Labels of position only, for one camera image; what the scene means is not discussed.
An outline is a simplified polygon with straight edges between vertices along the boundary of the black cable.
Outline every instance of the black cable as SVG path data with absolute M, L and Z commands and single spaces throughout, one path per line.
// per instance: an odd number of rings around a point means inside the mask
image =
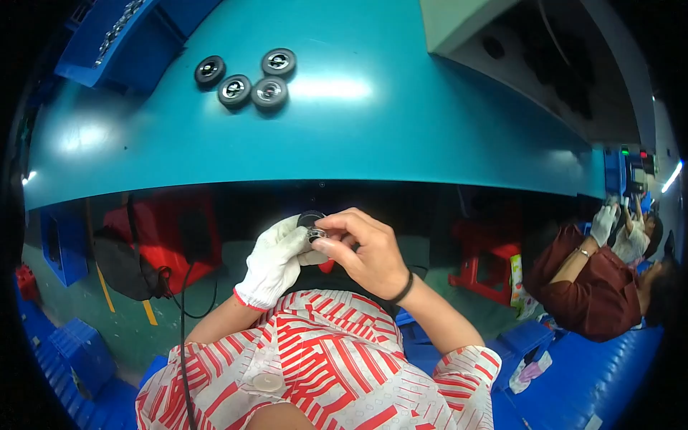
M 180 356 L 182 357 L 182 381 L 184 382 L 184 397 L 186 399 L 186 417 L 189 420 L 189 429 L 190 430 L 197 430 L 196 427 L 196 419 L 193 415 L 193 405 L 191 404 L 191 393 L 189 392 L 189 379 L 186 376 L 186 359 L 184 357 L 184 339 L 186 338 L 186 334 L 184 333 L 184 315 L 186 315 L 186 312 L 184 311 L 184 291 L 186 290 L 186 281 L 189 280 L 189 274 L 191 273 L 191 269 L 193 268 L 193 263 L 189 266 L 189 269 L 186 271 L 186 275 L 184 276 L 184 281 L 182 282 L 182 305 L 180 306 L 180 310 L 182 311 L 182 314 L 179 316 L 180 320 L 180 327 L 182 331 L 182 340 L 180 341 L 179 344 L 179 349 L 180 349 Z
M 165 269 L 169 270 L 169 268 L 167 268 L 165 266 L 161 266 L 158 268 L 158 271 L 162 273 L 162 272 L 164 272 Z M 186 288 L 186 282 L 188 281 L 190 273 L 191 273 L 191 267 L 189 267 L 189 270 L 186 271 L 186 275 L 184 276 L 184 281 L 182 282 L 182 291 L 184 291 L 184 289 Z M 177 305 L 177 308 L 179 308 L 181 310 L 182 306 L 179 304 L 177 299 L 174 297 L 174 293 L 172 292 L 172 290 L 169 287 L 169 284 L 167 283 L 167 278 L 163 277 L 163 279 L 165 280 L 165 282 L 164 282 L 165 288 L 170 293 L 170 296 L 172 297 L 172 300 L 174 300 L 174 303 Z M 215 289 L 213 290 L 213 301 L 211 302 L 211 305 L 208 308 L 208 310 L 205 311 L 205 313 L 203 313 L 203 315 L 192 315 L 186 311 L 183 311 L 184 315 L 188 316 L 189 318 L 193 318 L 193 319 L 205 318 L 209 313 L 211 313 L 211 311 L 213 310 L 213 307 L 215 307 L 215 300 L 216 299 L 217 299 L 217 280 L 215 281 Z

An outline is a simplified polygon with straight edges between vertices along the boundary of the wheel assembly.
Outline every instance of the wheel assembly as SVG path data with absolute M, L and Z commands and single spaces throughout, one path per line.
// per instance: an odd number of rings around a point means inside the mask
M 278 109 L 287 101 L 287 83 L 276 76 L 259 80 L 251 90 L 251 100 L 263 109 Z
M 306 211 L 299 216 L 297 226 L 303 226 L 308 229 L 308 241 L 310 243 L 313 243 L 315 239 L 320 237 L 327 237 L 327 232 L 315 226 L 315 221 L 324 217 L 325 214 L 319 211 Z
M 293 72 L 297 66 L 297 56 L 294 52 L 280 47 L 265 54 L 261 68 L 267 75 L 285 76 Z
M 217 88 L 217 99 L 230 109 L 236 109 L 248 101 L 251 82 L 244 75 L 232 75 Z
M 198 63 L 193 77 L 199 87 L 209 88 L 221 81 L 224 72 L 225 65 L 222 58 L 217 55 L 211 55 Z

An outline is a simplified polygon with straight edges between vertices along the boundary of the fluorescent light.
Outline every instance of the fluorescent light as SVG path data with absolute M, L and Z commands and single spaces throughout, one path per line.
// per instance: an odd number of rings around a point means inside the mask
M 30 172 L 29 172 L 28 178 L 22 179 L 22 180 L 21 180 L 21 184 L 22 184 L 22 185 L 28 184 L 29 181 L 30 181 L 34 176 L 36 176 L 36 172 L 35 172 L 35 171 L 30 171 Z
M 674 170 L 674 172 L 671 174 L 671 177 L 669 178 L 667 183 L 664 184 L 664 186 L 662 187 L 662 193 L 666 193 L 667 190 L 669 189 L 669 187 L 671 186 L 671 184 L 674 183 L 674 180 L 676 180 L 676 177 L 681 172 L 682 167 L 683 167 L 683 162 L 679 160 L 678 164 L 676 165 L 676 170 Z
M 373 89 L 351 78 L 300 78 L 289 84 L 289 94 L 304 98 L 366 98 Z

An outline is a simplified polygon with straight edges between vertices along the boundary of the gloved hand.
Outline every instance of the gloved hand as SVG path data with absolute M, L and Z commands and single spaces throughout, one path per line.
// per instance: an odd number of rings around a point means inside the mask
M 298 221 L 298 215 L 283 219 L 258 236 L 246 259 L 246 278 L 234 287 L 241 304 L 262 311 L 273 308 L 296 282 L 300 266 L 327 261 L 324 254 L 311 249 L 308 229 L 297 227 Z
M 590 236 L 595 239 L 600 248 L 604 246 L 609 239 L 609 235 L 612 232 L 612 225 L 614 224 L 614 217 L 618 209 L 618 204 L 602 206 L 599 212 L 592 218 Z

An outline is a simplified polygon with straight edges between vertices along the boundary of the red and white patterned shirt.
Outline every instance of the red and white patterned shirt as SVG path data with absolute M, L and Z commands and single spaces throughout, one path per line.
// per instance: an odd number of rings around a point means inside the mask
M 288 294 L 253 328 L 184 347 L 200 430 L 244 429 L 258 408 L 280 402 L 317 429 L 493 428 L 494 351 L 452 351 L 430 377 L 404 357 L 392 318 L 351 292 Z M 138 394 L 140 429 L 188 429 L 179 352 Z

